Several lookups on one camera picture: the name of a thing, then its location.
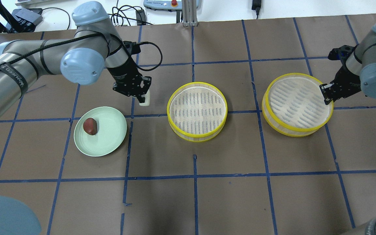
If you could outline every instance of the red potato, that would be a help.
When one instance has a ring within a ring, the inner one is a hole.
[[[95,135],[98,132],[97,121],[92,117],[88,118],[84,122],[84,131],[89,135]]]

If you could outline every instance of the mesh steamer liner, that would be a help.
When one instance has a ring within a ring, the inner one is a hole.
[[[288,73],[275,79],[262,100],[268,124],[281,134],[303,137],[324,126],[333,113],[333,102],[324,103],[322,82],[303,73]]]
[[[223,129],[227,101],[213,85],[191,82],[178,88],[167,103],[172,130],[192,142],[211,140]]]

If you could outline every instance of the green plate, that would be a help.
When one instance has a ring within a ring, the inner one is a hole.
[[[84,122],[88,118],[97,121],[98,132],[89,135],[84,131]],[[124,115],[112,107],[94,108],[81,117],[75,127],[73,138],[75,145],[83,154],[99,157],[113,152],[123,142],[127,133]]]

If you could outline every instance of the robotic arm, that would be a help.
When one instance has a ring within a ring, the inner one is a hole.
[[[340,60],[342,67],[330,84],[320,85],[325,104],[360,91],[376,98],[376,24],[359,45],[333,49],[328,58]]]
[[[115,80],[114,91],[148,105],[152,78],[142,76],[138,68],[144,69],[131,58],[148,42],[123,42],[99,2],[78,6],[72,18],[78,26],[73,39],[15,40],[0,45],[0,116],[42,75],[63,74],[71,82],[89,85],[104,67]]]

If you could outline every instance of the yellow rim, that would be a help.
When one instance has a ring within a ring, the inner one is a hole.
[[[213,136],[213,137],[210,137],[209,139],[206,139],[206,140],[190,140],[190,139],[187,139],[187,138],[185,138],[185,137],[183,137],[183,136],[180,136],[176,131],[175,131],[175,129],[173,129],[173,128],[171,128],[172,129],[172,131],[177,135],[177,136],[179,136],[180,138],[182,138],[182,139],[184,139],[184,140],[188,140],[188,141],[190,141],[190,142],[196,142],[196,143],[199,143],[199,142],[206,142],[206,141],[209,141],[209,140],[212,140],[213,138],[215,138],[217,135],[215,135],[215,136]]]
[[[298,75],[298,76],[304,76],[306,78],[309,78],[309,79],[312,79],[314,81],[316,81],[318,84],[323,84],[322,82],[320,82],[317,78],[313,77],[313,76],[310,76],[310,75],[307,75],[307,74],[304,74],[304,73],[287,73],[287,74],[284,74],[282,76],[279,76],[277,77],[275,80],[273,80],[273,82],[270,83],[267,91],[265,92],[265,95],[264,95],[264,99],[265,99],[265,105],[266,105],[266,108],[270,114],[270,116],[281,126],[287,128],[287,129],[290,129],[290,130],[293,130],[293,131],[299,131],[299,132],[308,132],[308,131],[315,131],[315,130],[318,130],[320,129],[322,126],[324,126],[331,118],[332,114],[333,114],[333,103],[331,102],[329,104],[330,106],[330,114],[329,116],[327,117],[327,119],[321,124],[321,125],[318,125],[316,127],[313,127],[313,128],[297,128],[297,127],[294,127],[294,126],[291,126],[291,125],[288,125],[286,124],[285,122],[282,122],[276,115],[275,113],[272,111],[271,109],[271,106],[269,104],[269,98],[268,98],[268,93],[269,93],[269,90],[271,89],[271,87],[273,86],[274,83],[276,83],[278,80],[286,77],[286,76],[291,76],[291,75]]]
[[[274,129],[274,130],[276,130],[277,132],[281,133],[282,135],[286,135],[286,136],[289,136],[289,137],[305,137],[305,136],[308,136],[308,135],[313,134],[313,132],[312,132],[312,133],[310,133],[310,134],[305,134],[305,135],[293,135],[293,134],[289,134],[289,133],[283,132],[283,131],[281,131],[280,129],[276,128],[276,126],[274,126],[274,125],[268,120],[267,116],[265,115],[265,112],[262,112],[262,114],[264,115],[264,118],[265,118],[265,120],[267,121],[267,123],[268,123],[268,124]]]
[[[214,89],[216,89],[216,91],[218,92],[219,95],[221,95],[221,97],[223,98],[224,100],[224,106],[226,107],[226,113],[224,114],[224,118],[223,118],[223,121],[220,123],[220,125],[218,125],[218,127],[214,130],[212,130],[211,132],[208,132],[208,133],[205,133],[205,134],[190,134],[188,132],[185,132],[183,130],[181,130],[178,126],[176,126],[172,119],[170,118],[170,113],[169,113],[169,107],[170,107],[170,103],[172,102],[173,98],[181,91],[183,90],[185,87],[187,86],[190,86],[190,85],[195,85],[195,84],[198,84],[198,85],[207,85],[207,86],[210,86]],[[183,135],[186,135],[188,137],[192,137],[192,138],[202,138],[202,137],[207,137],[209,135],[212,135],[214,134],[216,131],[218,131],[222,126],[224,126],[224,123],[226,122],[226,118],[227,118],[227,113],[228,113],[228,107],[227,107],[227,100],[226,98],[224,97],[224,95],[222,94],[222,92],[216,88],[215,86],[209,84],[209,83],[206,83],[206,82],[190,82],[190,83],[187,83],[183,86],[181,86],[180,88],[178,88],[170,97],[169,101],[167,102],[167,106],[166,106],[166,114],[167,114],[167,120],[169,121],[169,124],[174,128],[174,130],[177,130],[179,133],[183,134]]]

